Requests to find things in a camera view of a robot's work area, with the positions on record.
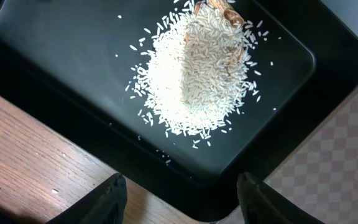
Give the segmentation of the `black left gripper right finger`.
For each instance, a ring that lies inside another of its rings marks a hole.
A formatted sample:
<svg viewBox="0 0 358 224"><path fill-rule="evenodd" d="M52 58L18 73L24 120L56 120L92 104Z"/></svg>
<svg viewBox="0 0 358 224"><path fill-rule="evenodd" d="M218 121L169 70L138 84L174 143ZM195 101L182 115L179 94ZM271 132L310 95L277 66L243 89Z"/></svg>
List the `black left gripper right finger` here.
<svg viewBox="0 0 358 224"><path fill-rule="evenodd" d="M249 172L238 176L237 197L246 224L323 224Z"/></svg>

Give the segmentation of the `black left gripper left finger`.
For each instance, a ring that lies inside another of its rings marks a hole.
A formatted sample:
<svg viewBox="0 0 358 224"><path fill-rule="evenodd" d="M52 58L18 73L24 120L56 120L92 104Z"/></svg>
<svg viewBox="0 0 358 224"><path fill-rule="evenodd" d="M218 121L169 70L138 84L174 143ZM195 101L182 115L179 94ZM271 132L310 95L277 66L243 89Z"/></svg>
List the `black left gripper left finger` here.
<svg viewBox="0 0 358 224"><path fill-rule="evenodd" d="M122 224L126 204L126 179L115 173L47 224Z"/></svg>

